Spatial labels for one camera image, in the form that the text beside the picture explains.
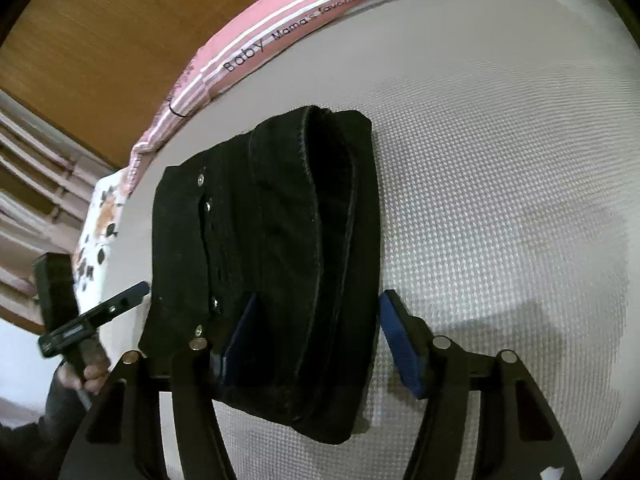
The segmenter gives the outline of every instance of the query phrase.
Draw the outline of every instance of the white mattress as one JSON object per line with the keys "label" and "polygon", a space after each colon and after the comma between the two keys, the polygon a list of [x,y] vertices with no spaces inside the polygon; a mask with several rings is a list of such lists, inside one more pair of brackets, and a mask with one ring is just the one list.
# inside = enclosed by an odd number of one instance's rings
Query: white mattress
{"label": "white mattress", "polygon": [[[300,105],[371,118],[382,288],[463,348],[514,349],[586,480],[640,418],[640,52],[606,0],[395,0],[300,41],[192,119],[147,171],[108,298],[151,277],[167,165]],[[143,308],[102,329],[135,348]],[[170,404],[165,455],[181,478]],[[425,403],[380,340],[360,434],[341,446],[216,404],[238,478],[401,479]],[[459,479],[470,478],[478,396]]]}

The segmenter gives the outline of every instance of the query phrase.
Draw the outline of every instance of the hand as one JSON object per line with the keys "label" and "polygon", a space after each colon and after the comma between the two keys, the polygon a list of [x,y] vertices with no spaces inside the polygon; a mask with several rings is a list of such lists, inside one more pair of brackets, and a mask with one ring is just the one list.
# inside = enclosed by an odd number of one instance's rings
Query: hand
{"label": "hand", "polygon": [[[84,369],[84,389],[92,394],[100,393],[107,377],[109,377],[109,365],[110,362],[108,359],[98,364],[88,365]],[[58,381],[65,388],[79,390],[83,387],[82,381],[69,363],[64,363],[60,368],[58,368],[57,376]]]}
{"label": "hand", "polygon": [[97,336],[85,339],[80,343],[80,352],[85,363],[89,363],[84,369],[84,386],[76,374],[76,371],[69,363],[64,363],[58,368],[57,377],[60,384],[71,390],[84,388],[92,394],[100,393],[107,377],[109,377],[109,366],[111,362],[100,344]]}

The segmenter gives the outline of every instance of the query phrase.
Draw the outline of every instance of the pink striped fabric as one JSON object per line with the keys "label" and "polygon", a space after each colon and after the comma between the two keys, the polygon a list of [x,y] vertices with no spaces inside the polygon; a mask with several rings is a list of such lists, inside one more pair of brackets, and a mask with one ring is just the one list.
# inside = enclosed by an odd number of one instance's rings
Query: pink striped fabric
{"label": "pink striped fabric", "polygon": [[259,0],[213,35],[191,59],[149,128],[133,146],[130,194],[155,152],[217,95],[289,45],[367,0]]}

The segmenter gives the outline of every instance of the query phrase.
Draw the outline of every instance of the white stripe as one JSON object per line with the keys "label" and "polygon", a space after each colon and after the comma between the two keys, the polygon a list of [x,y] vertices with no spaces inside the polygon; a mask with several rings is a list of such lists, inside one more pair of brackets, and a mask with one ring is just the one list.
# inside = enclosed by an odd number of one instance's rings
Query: white stripe
{"label": "white stripe", "polygon": [[291,2],[290,4],[282,7],[281,9],[276,10],[275,12],[272,12],[269,16],[267,16],[266,18],[263,18],[262,20],[260,20],[260,22],[256,23],[253,27],[249,28],[248,30],[244,31],[244,33],[242,33],[240,36],[238,36],[237,38],[235,38],[235,40],[233,40],[231,43],[229,43],[221,52],[220,54],[218,54],[214,59],[212,59],[211,61],[209,61],[204,67],[202,67],[200,69],[201,72],[204,72],[207,68],[209,68],[212,64],[214,64],[217,60],[219,60],[227,50],[229,50],[231,47],[233,47],[238,41],[241,41],[242,38],[244,38],[245,36],[251,34],[256,28],[260,27],[261,25],[265,24],[266,22],[268,22],[269,20],[271,20],[272,18],[275,18],[277,15],[281,14],[282,12],[285,12],[286,10],[289,10],[291,7],[295,7],[297,4],[301,4],[302,2],[304,2],[306,0],[295,0],[293,2]]}
{"label": "white stripe", "polygon": [[199,94],[199,92],[200,92],[200,91],[202,91],[202,90],[204,90],[204,94],[207,94],[207,93],[208,93],[208,92],[207,92],[207,87],[206,87],[206,86],[204,86],[204,85],[200,85],[200,88],[198,88],[194,93],[192,93],[192,94],[189,96],[189,99],[187,99],[187,101],[184,103],[184,106],[185,106],[185,107],[187,107],[187,109],[189,109],[188,107],[189,107],[189,105],[191,104],[191,102],[193,102],[197,97],[199,97],[199,95],[200,95],[200,94]]}
{"label": "white stripe", "polygon": [[33,227],[39,233],[46,231],[49,227],[49,222],[47,222],[41,215],[33,212],[27,206],[16,202],[9,194],[6,194],[1,190],[0,210],[6,212],[9,216],[24,222],[28,226]]}
{"label": "white stripe", "polygon": [[2,267],[0,267],[0,282],[12,286],[14,289],[19,290],[21,293],[29,296],[30,298],[36,295],[36,286],[33,285],[33,283],[19,278],[15,274],[9,272],[6,269],[3,269]]}
{"label": "white stripe", "polygon": [[33,176],[29,173],[23,171],[20,167],[16,166],[12,161],[6,158],[4,155],[0,154],[0,164],[4,166],[8,171],[13,173],[19,180],[23,181],[27,186],[32,187],[41,195],[48,198],[55,205],[60,206],[66,212],[71,213],[73,216],[78,218],[79,220],[84,220],[86,218],[86,212],[77,208],[73,204],[64,200],[60,196],[61,188],[58,188],[57,192],[53,192],[50,189],[47,189],[42,183],[38,182]]}
{"label": "white stripe", "polygon": [[3,134],[2,129],[0,128],[0,144],[4,144],[9,150],[14,152],[15,155],[19,156],[22,160],[24,160],[32,168],[46,176],[49,180],[54,181],[59,186],[64,187],[74,195],[84,199],[86,202],[91,200],[92,190],[87,190],[82,186],[78,186],[73,182],[69,182],[64,174],[56,173],[49,166],[46,166],[44,162],[38,160],[35,156],[33,156],[32,153],[28,152],[27,147],[19,144],[19,141],[15,140],[15,135],[12,135],[12,137]]}
{"label": "white stripe", "polygon": [[64,156],[57,154],[53,151],[49,146],[44,145],[37,139],[34,135],[29,133],[19,124],[15,123],[11,118],[0,112],[0,123],[4,124],[9,130],[18,135],[25,142],[28,142],[31,146],[33,146],[36,150],[42,153],[44,156],[55,162],[57,165],[62,166],[63,168],[69,169],[71,168],[71,163],[66,160]]}
{"label": "white stripe", "polygon": [[[268,22],[270,19],[274,18],[275,16],[277,16],[278,14],[280,14],[281,12],[284,12],[284,10],[288,10],[291,7],[297,5],[298,3],[301,3],[305,0],[296,0],[295,2],[282,7],[281,9],[272,12],[269,16],[267,16],[266,18],[264,18],[263,20],[261,20],[260,22],[258,22],[256,25],[254,25],[253,27],[249,28],[248,30],[246,30],[243,34],[241,34],[238,38],[236,38],[235,40],[232,41],[232,43],[229,43],[222,51],[220,51],[220,53],[213,59],[211,59],[203,68],[200,69],[200,73],[194,78],[194,80],[186,87],[182,90],[182,92],[180,93],[180,95],[178,95],[178,97],[176,97],[172,102],[171,102],[171,108],[177,108],[178,103],[181,101],[181,99],[183,97],[185,97],[185,95],[190,92],[190,90],[193,88],[193,86],[198,83],[200,81],[200,79],[202,78],[202,73],[208,68],[210,67],[212,64],[214,64],[217,60],[220,59],[220,57],[227,52],[231,47],[233,47],[235,44],[238,43],[238,41],[242,40],[243,38],[245,38],[249,33],[253,32],[256,28],[258,28],[259,26],[263,25],[265,22]],[[303,9],[299,9],[296,13],[290,14],[289,16],[287,16],[286,18],[280,20],[279,22],[277,22],[275,25],[272,25],[271,28],[268,28],[266,31],[262,32],[259,36],[254,36],[251,40],[247,41],[241,48],[245,48],[247,46],[250,46],[251,44],[253,44],[256,40],[259,40],[261,37],[263,37],[266,34],[269,34],[271,32],[273,32],[276,28],[278,28],[279,26],[281,26],[283,23],[288,22],[289,20],[292,20],[293,18],[299,16],[300,14],[304,14],[306,13],[308,10],[313,9],[316,6],[321,6],[324,3],[327,3],[328,1],[331,0],[318,0],[316,1],[314,4],[311,4],[309,6],[303,7]],[[220,72],[220,70],[222,69],[224,63],[221,63],[212,73],[209,73],[205,78],[204,78],[204,82],[207,82],[208,80],[210,80],[213,76],[215,76],[218,72]],[[218,83],[222,78],[218,78],[216,79],[212,84],[209,85],[209,87],[215,85],[216,83]],[[181,107],[182,109],[180,110],[180,113],[184,113],[183,110],[185,110],[185,106],[188,107],[188,105],[194,100],[194,98],[197,96],[197,92],[195,94],[192,94],[190,96],[190,98],[187,100],[187,102],[185,102],[183,104],[183,106]],[[154,127],[154,129],[151,131],[151,133],[149,133],[148,136],[148,140],[141,140],[139,142],[137,142],[134,145],[134,149],[136,148],[142,148],[143,146],[148,146],[150,141],[153,139],[153,137],[155,136],[155,134],[158,132],[158,130],[160,129],[160,127],[162,126],[162,124],[164,123],[164,121],[166,120],[166,118],[171,114],[171,111],[168,110],[166,111],[160,118],[160,120],[158,121],[158,124],[156,124],[156,126]]]}
{"label": "white stripe", "polygon": [[[314,9],[314,8],[316,8],[316,7],[319,7],[319,6],[322,6],[322,5],[324,5],[325,3],[328,3],[328,2],[330,2],[330,1],[331,1],[331,0],[318,0],[318,1],[314,2],[314,3],[309,4],[309,5],[308,5],[308,6],[306,6],[306,7],[303,7],[303,8],[302,8],[302,9],[300,9],[300,10],[297,10],[295,13],[290,14],[289,16],[286,16],[286,17],[284,17],[283,19],[281,19],[279,22],[276,22],[274,25],[271,25],[271,27],[270,27],[270,28],[268,28],[267,30],[263,31],[263,32],[260,34],[260,36],[254,36],[253,38],[251,38],[251,40],[249,40],[247,43],[245,43],[245,44],[242,46],[242,48],[244,48],[244,47],[246,47],[246,46],[251,45],[255,40],[258,40],[259,38],[261,38],[261,37],[263,37],[263,36],[265,36],[265,35],[267,35],[267,34],[272,33],[274,30],[276,30],[277,28],[279,28],[279,27],[280,27],[281,25],[283,25],[284,23],[290,22],[290,21],[291,21],[291,20],[293,20],[294,18],[296,18],[296,17],[298,17],[298,16],[300,16],[300,15],[302,15],[302,14],[306,14],[309,10]],[[224,66],[224,62],[220,63],[220,64],[217,66],[217,68],[216,68],[213,72],[211,72],[211,73],[209,73],[209,74],[207,74],[207,75],[205,76],[205,78],[203,79],[203,81],[204,81],[205,83],[206,83],[206,82],[208,82],[208,81],[209,81],[209,79],[211,79],[211,78],[212,78],[213,76],[215,76],[218,72],[220,72],[220,70],[222,70],[223,66]],[[215,85],[215,83],[217,83],[218,81],[219,81],[219,79],[216,79],[216,80],[215,80],[213,83],[211,83],[209,86],[213,86],[213,85]]]}

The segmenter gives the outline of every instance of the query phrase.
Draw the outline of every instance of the screw head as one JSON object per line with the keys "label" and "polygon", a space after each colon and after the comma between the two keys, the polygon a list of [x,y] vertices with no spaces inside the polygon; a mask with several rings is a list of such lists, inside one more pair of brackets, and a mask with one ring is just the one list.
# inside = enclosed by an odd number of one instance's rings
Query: screw head
{"label": "screw head", "polygon": [[122,354],[122,362],[126,365],[132,365],[138,360],[139,357],[140,354],[138,352],[136,352],[135,350],[129,350],[128,352],[124,352],[124,354]]}
{"label": "screw head", "polygon": [[516,353],[511,350],[501,352],[500,357],[505,363],[509,363],[510,365],[514,364],[518,360]]}
{"label": "screw head", "polygon": [[207,347],[207,340],[203,337],[197,337],[189,341],[189,348],[191,350],[204,350]]}
{"label": "screw head", "polygon": [[440,350],[446,350],[451,346],[451,339],[443,335],[437,335],[433,338],[433,345]]}

